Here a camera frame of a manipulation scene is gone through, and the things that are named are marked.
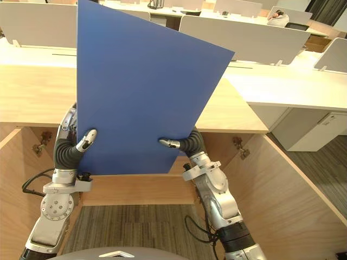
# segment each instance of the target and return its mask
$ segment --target gray carpet floor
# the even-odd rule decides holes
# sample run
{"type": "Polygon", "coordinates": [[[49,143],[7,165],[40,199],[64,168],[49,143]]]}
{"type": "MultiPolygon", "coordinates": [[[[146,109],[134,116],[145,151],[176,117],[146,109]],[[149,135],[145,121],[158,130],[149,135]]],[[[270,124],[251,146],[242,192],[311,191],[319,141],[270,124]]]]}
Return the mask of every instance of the gray carpet floor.
{"type": "Polygon", "coordinates": [[[268,136],[347,218],[347,136],[339,135],[317,152],[288,152],[268,136]]]}
{"type": "MultiPolygon", "coordinates": [[[[214,259],[212,247],[192,238],[184,225],[190,215],[201,227],[194,205],[84,206],[63,253],[104,246],[144,246],[191,260],[214,259]]],[[[192,224],[200,239],[207,236],[192,224]]]]}

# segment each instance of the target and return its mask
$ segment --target black cable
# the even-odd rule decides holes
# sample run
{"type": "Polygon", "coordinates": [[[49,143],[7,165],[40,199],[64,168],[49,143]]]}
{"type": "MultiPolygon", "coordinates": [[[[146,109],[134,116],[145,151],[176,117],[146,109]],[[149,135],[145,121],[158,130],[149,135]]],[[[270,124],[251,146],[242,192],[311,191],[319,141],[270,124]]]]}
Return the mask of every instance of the black cable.
{"type": "Polygon", "coordinates": [[[213,249],[213,254],[215,255],[215,258],[216,258],[217,260],[219,260],[219,259],[218,259],[217,252],[216,252],[216,244],[217,244],[217,241],[218,241],[218,238],[215,239],[215,240],[213,241],[212,249],[213,249]]]}
{"type": "Polygon", "coordinates": [[[212,240],[202,240],[202,239],[200,239],[200,238],[197,238],[197,237],[190,231],[190,229],[188,228],[187,218],[189,218],[189,219],[192,221],[192,223],[193,223],[198,229],[200,229],[201,231],[203,231],[203,232],[206,233],[206,234],[208,234],[208,232],[207,232],[205,229],[201,228],[198,224],[196,224],[196,222],[192,219],[191,216],[186,215],[186,216],[184,217],[184,223],[185,223],[185,227],[186,227],[187,231],[191,234],[191,236],[194,237],[196,240],[198,240],[198,241],[201,242],[201,243],[206,243],[206,244],[211,243],[212,240]]]}
{"type": "Polygon", "coordinates": [[[34,195],[38,195],[38,196],[44,197],[46,194],[41,193],[41,192],[37,192],[35,190],[29,190],[28,186],[30,185],[30,183],[32,183],[38,177],[44,176],[44,177],[47,177],[47,178],[52,178],[50,175],[46,174],[46,172],[53,171],[53,170],[54,170],[54,168],[50,168],[50,169],[47,169],[47,170],[45,170],[43,172],[40,172],[37,175],[29,178],[25,183],[23,183],[22,191],[24,193],[30,193],[30,194],[34,194],[34,195]]]}
{"type": "Polygon", "coordinates": [[[209,224],[207,209],[206,209],[206,206],[205,206],[204,201],[203,201],[202,198],[201,198],[201,195],[200,195],[200,192],[199,192],[198,189],[196,189],[196,193],[198,194],[198,197],[199,197],[199,199],[200,199],[200,201],[201,201],[201,204],[202,204],[202,207],[203,207],[203,209],[204,209],[206,230],[203,229],[202,227],[200,227],[200,226],[193,220],[193,218],[192,218],[191,216],[188,216],[188,215],[186,215],[186,216],[184,217],[185,227],[186,227],[187,231],[191,234],[191,236],[192,236],[193,238],[195,238],[196,240],[198,240],[199,242],[202,242],[202,243],[205,243],[205,244],[212,243],[213,254],[214,254],[216,260],[219,260],[219,259],[218,259],[217,252],[216,252],[216,244],[217,244],[217,241],[219,240],[219,238],[218,238],[218,236],[217,236],[215,233],[212,233],[212,232],[211,232],[211,225],[209,224]],[[197,237],[190,231],[190,229],[188,228],[187,219],[190,219],[190,221],[191,221],[199,230],[201,230],[202,232],[204,232],[205,234],[207,234],[209,240],[202,240],[202,239],[197,238],[197,237]]]}

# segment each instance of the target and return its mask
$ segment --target robotic hand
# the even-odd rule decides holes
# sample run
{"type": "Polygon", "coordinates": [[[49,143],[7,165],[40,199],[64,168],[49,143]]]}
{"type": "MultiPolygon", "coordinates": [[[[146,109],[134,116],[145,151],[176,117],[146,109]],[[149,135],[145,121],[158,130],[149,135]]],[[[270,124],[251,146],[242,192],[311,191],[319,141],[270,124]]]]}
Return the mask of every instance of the robotic hand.
{"type": "Polygon", "coordinates": [[[228,179],[219,168],[221,163],[211,161],[205,153],[199,131],[194,128],[185,139],[161,138],[159,142],[185,152],[191,164],[195,165],[193,168],[184,166],[186,171],[183,178],[185,181],[194,180],[206,212],[205,217],[211,221],[217,239],[223,244],[226,260],[266,260],[259,244],[253,241],[236,201],[229,192],[228,179]]]}
{"type": "Polygon", "coordinates": [[[89,175],[77,176],[84,152],[94,143],[97,130],[88,131],[76,144],[76,104],[62,120],[54,146],[55,170],[52,182],[44,185],[41,215],[25,244],[20,260],[44,260],[55,257],[69,224],[74,207],[72,193],[89,191],[89,175]]]}

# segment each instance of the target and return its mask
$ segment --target blue board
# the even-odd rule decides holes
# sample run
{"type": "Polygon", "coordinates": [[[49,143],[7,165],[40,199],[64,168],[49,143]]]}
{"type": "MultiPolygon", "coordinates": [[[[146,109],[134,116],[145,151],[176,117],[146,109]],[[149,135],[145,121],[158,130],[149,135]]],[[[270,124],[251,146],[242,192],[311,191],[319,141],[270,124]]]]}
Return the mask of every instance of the blue board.
{"type": "Polygon", "coordinates": [[[87,0],[78,5],[80,164],[91,174],[167,173],[234,53],[87,0]]]}

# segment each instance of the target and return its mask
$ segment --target office chair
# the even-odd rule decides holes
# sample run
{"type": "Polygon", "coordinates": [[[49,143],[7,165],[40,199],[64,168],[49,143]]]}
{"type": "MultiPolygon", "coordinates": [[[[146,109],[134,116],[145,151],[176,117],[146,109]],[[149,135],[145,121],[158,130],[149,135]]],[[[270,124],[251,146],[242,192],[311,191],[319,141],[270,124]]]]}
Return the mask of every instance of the office chair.
{"type": "Polygon", "coordinates": [[[306,31],[309,28],[309,26],[304,25],[304,24],[300,24],[300,23],[287,23],[285,28],[291,28],[291,29],[306,31]]]}

